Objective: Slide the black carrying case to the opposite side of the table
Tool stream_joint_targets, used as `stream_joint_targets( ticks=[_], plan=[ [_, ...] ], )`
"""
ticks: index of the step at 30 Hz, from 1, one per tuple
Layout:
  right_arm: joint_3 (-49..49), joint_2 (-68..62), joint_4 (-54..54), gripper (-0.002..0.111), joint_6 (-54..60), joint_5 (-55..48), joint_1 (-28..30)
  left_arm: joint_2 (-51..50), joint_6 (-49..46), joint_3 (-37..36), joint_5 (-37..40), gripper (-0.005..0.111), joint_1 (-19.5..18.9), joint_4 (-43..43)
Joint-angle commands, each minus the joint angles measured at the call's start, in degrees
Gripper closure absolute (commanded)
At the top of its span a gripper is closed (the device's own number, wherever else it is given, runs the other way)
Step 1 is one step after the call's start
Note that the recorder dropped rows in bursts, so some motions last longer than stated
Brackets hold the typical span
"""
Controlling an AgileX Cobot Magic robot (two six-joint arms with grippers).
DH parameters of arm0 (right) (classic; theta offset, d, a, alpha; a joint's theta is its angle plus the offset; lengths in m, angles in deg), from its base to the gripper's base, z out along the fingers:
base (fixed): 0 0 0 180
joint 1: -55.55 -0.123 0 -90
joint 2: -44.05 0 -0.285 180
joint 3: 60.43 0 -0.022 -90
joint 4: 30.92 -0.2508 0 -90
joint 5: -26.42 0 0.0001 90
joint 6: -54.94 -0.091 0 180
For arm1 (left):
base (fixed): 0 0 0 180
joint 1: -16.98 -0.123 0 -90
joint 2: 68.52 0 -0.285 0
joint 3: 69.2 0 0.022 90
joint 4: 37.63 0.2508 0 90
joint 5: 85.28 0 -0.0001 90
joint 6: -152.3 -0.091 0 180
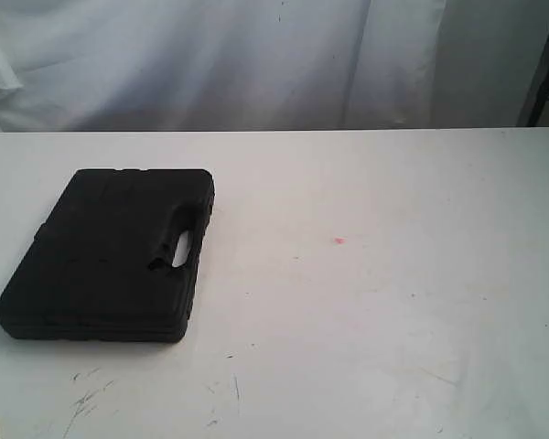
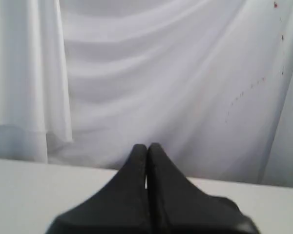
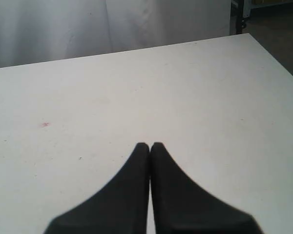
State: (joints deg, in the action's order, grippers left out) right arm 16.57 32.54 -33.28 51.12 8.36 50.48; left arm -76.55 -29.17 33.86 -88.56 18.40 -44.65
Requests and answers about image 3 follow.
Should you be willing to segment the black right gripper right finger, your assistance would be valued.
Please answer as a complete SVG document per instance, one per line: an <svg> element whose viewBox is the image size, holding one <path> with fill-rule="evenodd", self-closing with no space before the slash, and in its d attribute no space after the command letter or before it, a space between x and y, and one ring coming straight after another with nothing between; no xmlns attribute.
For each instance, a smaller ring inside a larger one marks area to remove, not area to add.
<svg viewBox="0 0 293 234"><path fill-rule="evenodd" d="M164 144L151 147L151 194L158 234L261 234L255 219L205 191Z"/></svg>

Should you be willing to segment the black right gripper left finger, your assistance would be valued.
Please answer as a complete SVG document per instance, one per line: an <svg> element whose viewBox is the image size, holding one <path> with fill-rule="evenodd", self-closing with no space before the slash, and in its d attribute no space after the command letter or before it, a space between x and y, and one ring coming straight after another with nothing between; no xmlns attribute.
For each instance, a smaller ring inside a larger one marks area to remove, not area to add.
<svg viewBox="0 0 293 234"><path fill-rule="evenodd" d="M137 143L119 172L95 195L54 218L46 234L145 234L149 147Z"/></svg>

